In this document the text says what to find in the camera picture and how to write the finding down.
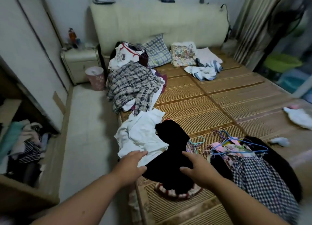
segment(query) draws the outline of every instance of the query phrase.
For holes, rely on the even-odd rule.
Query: black and white plaid shirt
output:
[[[237,157],[234,183],[291,225],[297,224],[299,205],[275,169],[263,158]]]
[[[109,100],[113,100],[113,111],[119,113],[122,106],[135,98],[136,116],[141,111],[148,111],[153,94],[161,87],[161,80],[150,69],[138,62],[130,61],[120,69],[108,75]]]

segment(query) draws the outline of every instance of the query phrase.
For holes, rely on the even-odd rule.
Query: wardrobe door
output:
[[[53,62],[57,73],[59,74],[65,88],[68,90],[71,81],[67,75],[65,67],[60,58],[60,41],[54,31],[52,23],[43,7],[41,0],[18,0],[25,11],[30,23],[39,36],[43,46],[46,49],[51,61]]]
[[[62,102],[67,92],[53,70],[16,0],[0,0],[0,55],[60,131],[63,113],[53,99]]]

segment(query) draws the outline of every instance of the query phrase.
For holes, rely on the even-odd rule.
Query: white nightstand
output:
[[[90,50],[71,49],[62,51],[60,56],[74,85],[89,82],[84,72],[86,68],[93,66],[102,67],[98,46]]]

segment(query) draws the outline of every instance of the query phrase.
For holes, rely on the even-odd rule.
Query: woven bamboo sleeping mat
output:
[[[160,95],[155,108],[166,112],[164,119],[174,119],[196,141],[203,136],[204,150],[219,140],[211,135],[212,129],[224,127],[232,136],[255,136],[263,141],[286,137],[291,146],[271,146],[290,162],[304,190],[304,198],[312,195],[312,134],[291,123],[282,107],[293,103],[304,108],[311,105],[304,100],[293,99],[288,93],[252,73],[244,66],[228,58],[220,49],[212,51],[223,60],[223,70],[213,81],[195,79],[183,68],[167,64],[156,68],[167,74],[166,90]],[[122,113],[125,121],[128,113]],[[231,224],[219,200],[208,190],[185,201],[170,201],[154,191],[155,182],[141,177],[136,191],[143,223],[146,225],[178,224]]]

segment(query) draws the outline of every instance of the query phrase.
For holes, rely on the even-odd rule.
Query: clothes hanger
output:
[[[245,141],[243,140],[243,138],[240,138],[240,137],[232,137],[229,135],[229,133],[224,129],[224,128],[219,128],[219,135],[221,135],[221,138],[224,139],[225,137],[223,136],[223,133],[225,133],[225,135],[227,136],[227,139],[225,139],[221,144],[213,147],[211,149],[211,154],[212,155],[226,155],[226,154],[229,154],[229,153],[240,153],[240,154],[246,154],[246,153],[256,153],[256,152],[262,152],[262,153],[266,153],[266,151],[268,151],[268,148],[263,146],[263,145],[260,145],[260,144],[255,144],[255,143],[252,143],[252,142],[248,142],[248,141]],[[249,145],[253,144],[253,145],[258,145],[258,146],[261,146],[262,148],[264,148],[264,150],[256,150],[256,151],[251,151],[251,152],[240,152],[240,151],[231,151],[231,152],[219,152],[219,153],[215,153],[214,151],[216,151],[216,148],[219,147],[219,146],[223,146],[226,142],[228,141],[231,141],[231,140],[240,140],[241,142],[245,142],[245,143],[248,143]]]

